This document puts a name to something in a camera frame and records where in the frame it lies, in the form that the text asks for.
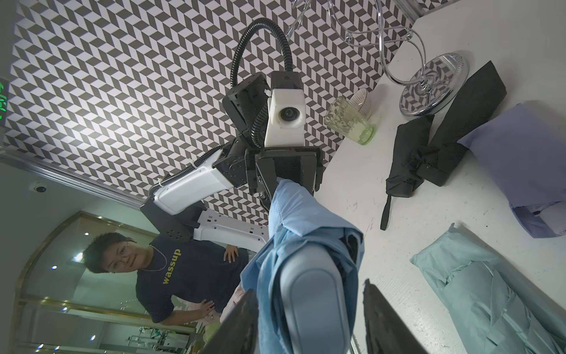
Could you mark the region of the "mint green umbrella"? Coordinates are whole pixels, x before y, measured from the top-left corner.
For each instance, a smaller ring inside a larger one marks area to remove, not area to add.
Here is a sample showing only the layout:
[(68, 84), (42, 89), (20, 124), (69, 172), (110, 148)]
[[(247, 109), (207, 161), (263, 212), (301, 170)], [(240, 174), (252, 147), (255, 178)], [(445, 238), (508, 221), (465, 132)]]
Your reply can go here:
[(565, 352), (565, 310), (464, 227), (450, 226), (411, 263), (468, 353)]

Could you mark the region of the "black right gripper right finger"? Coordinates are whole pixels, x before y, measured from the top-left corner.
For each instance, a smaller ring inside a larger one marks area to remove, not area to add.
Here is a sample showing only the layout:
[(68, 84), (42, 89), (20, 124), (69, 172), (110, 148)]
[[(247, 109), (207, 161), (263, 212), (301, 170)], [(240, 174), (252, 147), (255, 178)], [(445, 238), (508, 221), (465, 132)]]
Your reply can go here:
[(426, 354), (376, 285), (364, 282), (363, 313), (368, 353)]

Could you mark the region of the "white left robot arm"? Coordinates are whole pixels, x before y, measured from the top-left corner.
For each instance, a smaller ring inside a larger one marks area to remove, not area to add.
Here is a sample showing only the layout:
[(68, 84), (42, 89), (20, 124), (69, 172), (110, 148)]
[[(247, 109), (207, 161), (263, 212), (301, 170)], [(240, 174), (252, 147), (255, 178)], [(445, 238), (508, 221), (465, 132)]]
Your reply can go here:
[(228, 91), (223, 107), (238, 135), (151, 187), (141, 211), (169, 240), (209, 240), (259, 252), (269, 239), (265, 227), (223, 216), (205, 199), (246, 186), (269, 209), (280, 178), (315, 193), (324, 156), (305, 144), (306, 103), (297, 72), (252, 75)]

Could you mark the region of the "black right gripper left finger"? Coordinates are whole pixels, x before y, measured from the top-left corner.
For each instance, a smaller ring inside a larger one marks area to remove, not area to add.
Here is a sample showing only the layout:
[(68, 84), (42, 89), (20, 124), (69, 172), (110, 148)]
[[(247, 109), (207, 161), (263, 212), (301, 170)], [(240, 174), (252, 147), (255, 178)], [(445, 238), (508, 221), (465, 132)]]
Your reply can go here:
[(258, 340), (259, 307), (255, 290), (248, 290), (201, 354), (252, 354)]

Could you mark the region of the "blue umbrella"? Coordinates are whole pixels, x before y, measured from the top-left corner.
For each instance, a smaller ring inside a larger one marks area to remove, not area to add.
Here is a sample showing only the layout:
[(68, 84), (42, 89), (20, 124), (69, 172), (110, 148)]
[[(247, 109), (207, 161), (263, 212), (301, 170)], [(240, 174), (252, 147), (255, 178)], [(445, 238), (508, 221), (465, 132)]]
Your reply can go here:
[(241, 274), (258, 301), (259, 352), (347, 353), (363, 253), (349, 227), (272, 237)]

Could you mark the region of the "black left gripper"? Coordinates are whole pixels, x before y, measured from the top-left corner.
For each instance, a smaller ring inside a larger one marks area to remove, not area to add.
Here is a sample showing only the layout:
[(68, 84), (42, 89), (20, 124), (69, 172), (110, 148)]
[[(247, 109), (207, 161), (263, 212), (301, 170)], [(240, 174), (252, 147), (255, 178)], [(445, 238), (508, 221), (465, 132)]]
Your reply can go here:
[(238, 134), (212, 165), (234, 187), (245, 185), (250, 194), (258, 195), (265, 209), (270, 209), (281, 179), (315, 193), (324, 174), (324, 155), (319, 147), (308, 147), (306, 143), (304, 147), (264, 146), (272, 90), (270, 75), (252, 75), (228, 90), (222, 105)]

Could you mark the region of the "blue umbrella sleeve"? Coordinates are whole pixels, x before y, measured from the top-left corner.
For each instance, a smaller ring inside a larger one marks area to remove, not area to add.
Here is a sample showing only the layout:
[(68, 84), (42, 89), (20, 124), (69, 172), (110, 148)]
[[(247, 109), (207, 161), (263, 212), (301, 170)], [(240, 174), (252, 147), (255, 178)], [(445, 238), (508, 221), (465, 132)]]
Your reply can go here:
[(323, 228), (348, 229), (363, 234), (349, 221), (318, 203), (306, 188), (294, 181), (281, 179), (271, 201), (269, 238), (275, 239), (286, 232), (303, 237)]

